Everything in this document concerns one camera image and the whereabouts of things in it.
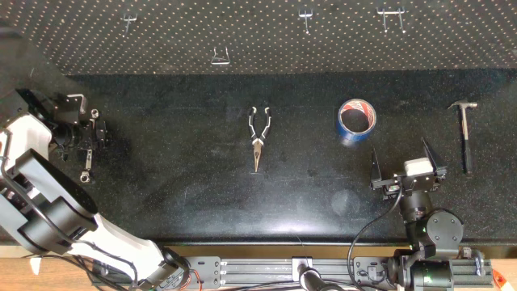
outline wooden floor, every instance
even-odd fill
[[[303,250],[302,254],[306,251],[309,251],[311,255],[313,252],[309,250]],[[242,253],[239,255],[239,252],[245,250],[237,250],[232,248],[234,251],[228,251],[228,254],[224,252],[219,253],[221,257],[231,258],[231,257],[254,257],[253,251],[247,251],[246,256],[243,256]],[[328,258],[332,255],[332,248],[321,248],[319,247],[319,254],[313,255],[315,258]],[[358,251],[358,255],[363,255],[360,253],[367,253],[369,255],[385,255],[386,249],[383,248],[384,251],[375,251],[371,248],[362,248],[362,250]],[[181,255],[199,255],[198,251],[192,251],[189,249],[179,248],[177,251]],[[202,251],[204,255],[209,255],[206,252],[206,249]],[[269,257],[271,258],[279,258],[286,257],[284,252],[272,252],[269,253]],[[502,273],[510,283],[517,287],[517,259],[492,259],[492,265],[494,269],[498,270]],[[40,265],[40,274],[38,276],[32,273],[31,266],[29,264],[29,259],[0,259],[0,290],[95,290],[94,287],[91,286],[90,281],[88,280],[85,272],[79,268],[76,268],[66,262],[63,262],[59,259],[43,259]],[[498,290],[494,289],[473,289],[475,291],[487,291],[487,290]]]

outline pliers handle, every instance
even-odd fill
[[[251,108],[250,116],[248,118],[248,127],[250,129],[252,145],[254,145],[256,142],[260,142],[260,144],[264,146],[267,134],[269,133],[269,129],[271,127],[271,110],[269,108],[266,108],[264,111],[266,113],[266,127],[262,131],[262,134],[259,137],[257,137],[257,133],[255,132],[255,113],[257,113],[257,108]]]

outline blue tape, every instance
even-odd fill
[[[342,115],[346,110],[351,109],[357,109],[361,111],[366,118],[368,119],[368,129],[363,131],[362,133],[356,133],[351,131],[350,129],[347,129],[345,124],[342,121]],[[338,111],[338,133],[342,138],[343,144],[346,146],[357,142],[362,141],[370,135],[370,132],[375,127],[375,124],[377,122],[377,115],[375,113],[375,110],[373,109],[373,106],[362,100],[362,99],[351,99],[346,101],[339,109]]]

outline pliers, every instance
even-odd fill
[[[262,147],[264,146],[264,142],[266,141],[267,134],[269,133],[269,129],[271,127],[271,113],[269,108],[264,110],[266,112],[266,127],[262,131],[260,137],[257,137],[257,133],[255,132],[255,113],[257,113],[257,108],[251,108],[250,116],[248,119],[248,126],[250,128],[251,134],[251,145],[253,145],[253,156],[255,160],[255,173],[259,168],[259,160],[260,154],[262,152]]]

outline hammer handle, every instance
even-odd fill
[[[465,172],[468,176],[470,176],[472,175],[472,156],[470,154],[470,145],[468,139],[464,140],[463,154],[465,159]]]

